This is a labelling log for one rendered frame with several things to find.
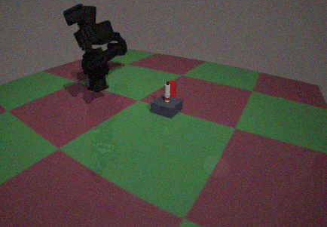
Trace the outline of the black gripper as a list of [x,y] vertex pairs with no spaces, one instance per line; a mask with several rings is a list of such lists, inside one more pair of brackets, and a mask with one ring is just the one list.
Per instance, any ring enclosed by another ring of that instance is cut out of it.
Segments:
[[[71,26],[75,23],[78,23],[79,30],[74,34],[78,46],[85,49],[85,54],[83,55],[85,64],[88,69],[92,69],[102,63],[106,62],[105,54],[102,48],[92,49],[91,44],[97,40],[93,28],[87,26],[85,23],[85,18],[87,18],[86,11],[82,4],[78,4],[74,7],[71,7],[63,12],[68,26]],[[81,25],[81,21],[84,27]],[[89,50],[86,48],[89,47]]]

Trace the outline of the white marker with red band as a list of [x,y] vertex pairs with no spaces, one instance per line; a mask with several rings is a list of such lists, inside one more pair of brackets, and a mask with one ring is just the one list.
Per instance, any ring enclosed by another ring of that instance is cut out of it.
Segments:
[[170,101],[170,84],[167,81],[164,89],[164,102],[169,102],[169,101]]

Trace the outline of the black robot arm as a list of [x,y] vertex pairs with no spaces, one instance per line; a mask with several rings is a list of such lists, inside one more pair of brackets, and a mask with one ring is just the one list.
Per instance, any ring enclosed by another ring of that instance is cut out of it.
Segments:
[[[106,57],[106,62],[98,65],[92,69],[88,69],[85,64],[84,58],[81,61],[81,66],[83,68],[83,73],[89,76],[90,87],[88,90],[94,92],[100,92],[109,86],[106,85],[105,75],[108,74],[108,64],[111,59],[116,56],[123,56],[127,52],[127,43],[122,39],[119,32],[114,32],[111,22],[109,20],[96,23],[96,7],[94,6],[83,6],[87,18],[85,18],[85,23],[87,26],[91,26],[97,38],[92,44],[104,45],[107,44],[107,49],[104,52]],[[118,43],[110,43],[111,41],[118,41]],[[91,47],[92,47],[91,44]]]

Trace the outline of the dark red cylinder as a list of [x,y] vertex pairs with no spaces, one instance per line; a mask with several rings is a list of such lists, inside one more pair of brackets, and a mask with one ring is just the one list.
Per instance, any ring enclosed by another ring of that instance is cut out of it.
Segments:
[[170,84],[170,96],[175,97],[176,96],[176,81],[169,81]]

